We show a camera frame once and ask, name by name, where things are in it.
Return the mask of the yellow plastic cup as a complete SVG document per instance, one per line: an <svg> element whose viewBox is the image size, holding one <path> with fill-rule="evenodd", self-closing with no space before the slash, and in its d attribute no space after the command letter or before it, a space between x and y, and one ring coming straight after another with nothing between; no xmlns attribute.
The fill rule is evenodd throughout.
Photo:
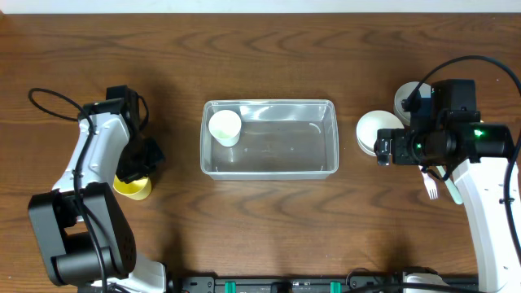
<svg viewBox="0 0 521 293"><path fill-rule="evenodd" d="M148 197L152 190L152 184L149 177L142 177L130 183L120 181L118 177L114 178L113 189L120 195L126 196L133 200L143 200Z"/></svg>

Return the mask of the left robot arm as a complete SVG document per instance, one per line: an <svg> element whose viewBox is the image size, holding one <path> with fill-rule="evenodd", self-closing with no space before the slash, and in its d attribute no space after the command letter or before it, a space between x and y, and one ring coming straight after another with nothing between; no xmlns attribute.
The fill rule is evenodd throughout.
<svg viewBox="0 0 521 293"><path fill-rule="evenodd" d="M28 215L50 281L79 292L170 292L164 264L138 253L134 234L113 194L115 180L149 177L164 161L126 85L107 88L99 103L77 105L79 138L51 191L34 195Z"/></svg>

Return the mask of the white plastic cup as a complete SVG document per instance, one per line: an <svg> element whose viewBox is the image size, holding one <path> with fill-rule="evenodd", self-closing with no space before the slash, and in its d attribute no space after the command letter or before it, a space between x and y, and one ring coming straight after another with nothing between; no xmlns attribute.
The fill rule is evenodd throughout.
<svg viewBox="0 0 521 293"><path fill-rule="evenodd" d="M231 110L216 112L208 122L210 134L224 147L232 147L240 137L242 121Z"/></svg>

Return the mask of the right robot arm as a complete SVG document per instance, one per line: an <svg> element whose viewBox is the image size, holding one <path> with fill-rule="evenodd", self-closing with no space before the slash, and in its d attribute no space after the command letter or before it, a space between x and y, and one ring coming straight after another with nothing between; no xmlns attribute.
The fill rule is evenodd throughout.
<svg viewBox="0 0 521 293"><path fill-rule="evenodd" d="M382 125L374 152L380 165L415 165L428 173L442 166L466 210L482 292L518 292L520 260L512 234L520 229L514 142L505 125L485 124L473 80L432 85L409 82L395 95L406 128Z"/></svg>

